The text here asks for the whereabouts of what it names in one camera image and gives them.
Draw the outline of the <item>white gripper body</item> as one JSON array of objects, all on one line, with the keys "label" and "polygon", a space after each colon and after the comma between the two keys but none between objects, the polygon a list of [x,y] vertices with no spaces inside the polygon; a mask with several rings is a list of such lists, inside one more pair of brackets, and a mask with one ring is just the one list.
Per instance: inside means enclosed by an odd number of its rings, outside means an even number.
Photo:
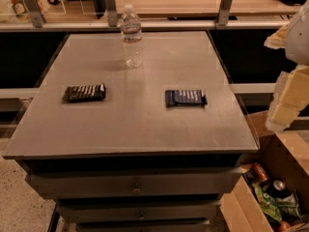
[{"label": "white gripper body", "polygon": [[309,0],[289,23],[285,52],[286,57],[291,61],[309,65]]}]

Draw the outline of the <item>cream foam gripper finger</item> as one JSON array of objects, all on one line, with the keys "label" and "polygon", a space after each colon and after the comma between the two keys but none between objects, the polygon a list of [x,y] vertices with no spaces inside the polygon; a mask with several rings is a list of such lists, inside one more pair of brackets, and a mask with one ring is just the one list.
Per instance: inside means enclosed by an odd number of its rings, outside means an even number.
[{"label": "cream foam gripper finger", "polygon": [[280,27],[275,33],[267,37],[264,46],[271,49],[284,48],[286,46],[288,24]]},{"label": "cream foam gripper finger", "polygon": [[308,104],[309,67],[297,65],[291,72],[281,72],[267,112],[267,129],[283,131],[288,128]]}]

